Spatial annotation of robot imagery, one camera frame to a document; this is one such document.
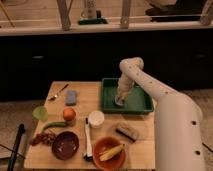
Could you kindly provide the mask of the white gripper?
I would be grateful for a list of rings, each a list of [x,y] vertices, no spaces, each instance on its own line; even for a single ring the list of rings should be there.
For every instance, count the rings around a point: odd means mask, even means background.
[[[122,75],[118,80],[117,96],[124,100],[132,89],[134,82],[125,75]]]

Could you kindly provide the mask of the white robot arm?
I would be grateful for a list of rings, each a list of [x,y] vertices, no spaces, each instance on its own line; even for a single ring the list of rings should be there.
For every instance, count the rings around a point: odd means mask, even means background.
[[[155,101],[156,171],[206,171],[202,147],[200,107],[187,95],[160,82],[143,71],[139,57],[120,62],[115,103],[123,105],[134,83]]]

